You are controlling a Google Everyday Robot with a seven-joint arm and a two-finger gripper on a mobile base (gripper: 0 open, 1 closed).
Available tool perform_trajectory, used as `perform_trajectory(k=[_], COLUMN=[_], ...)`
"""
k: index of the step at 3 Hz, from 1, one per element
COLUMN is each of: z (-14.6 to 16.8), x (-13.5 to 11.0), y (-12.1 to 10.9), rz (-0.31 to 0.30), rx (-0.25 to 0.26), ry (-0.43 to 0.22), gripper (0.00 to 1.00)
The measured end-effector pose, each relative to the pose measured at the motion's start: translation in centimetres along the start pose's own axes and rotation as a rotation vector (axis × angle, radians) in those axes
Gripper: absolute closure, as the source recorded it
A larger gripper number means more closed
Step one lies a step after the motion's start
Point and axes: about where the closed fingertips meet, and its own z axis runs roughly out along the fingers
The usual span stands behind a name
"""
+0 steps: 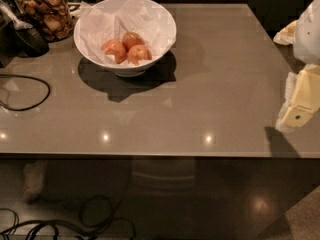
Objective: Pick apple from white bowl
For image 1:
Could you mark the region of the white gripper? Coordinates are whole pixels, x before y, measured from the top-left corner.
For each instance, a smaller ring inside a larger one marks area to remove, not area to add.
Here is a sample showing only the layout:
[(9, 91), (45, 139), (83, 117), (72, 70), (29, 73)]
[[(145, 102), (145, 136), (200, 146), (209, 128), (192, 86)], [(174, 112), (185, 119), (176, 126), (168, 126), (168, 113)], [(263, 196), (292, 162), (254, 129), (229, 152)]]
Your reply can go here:
[(273, 38), (276, 44), (292, 45), (294, 57), (307, 64), (298, 74), (290, 72), (275, 128), (292, 132), (306, 125), (320, 109), (320, 0), (313, 0), (295, 20)]

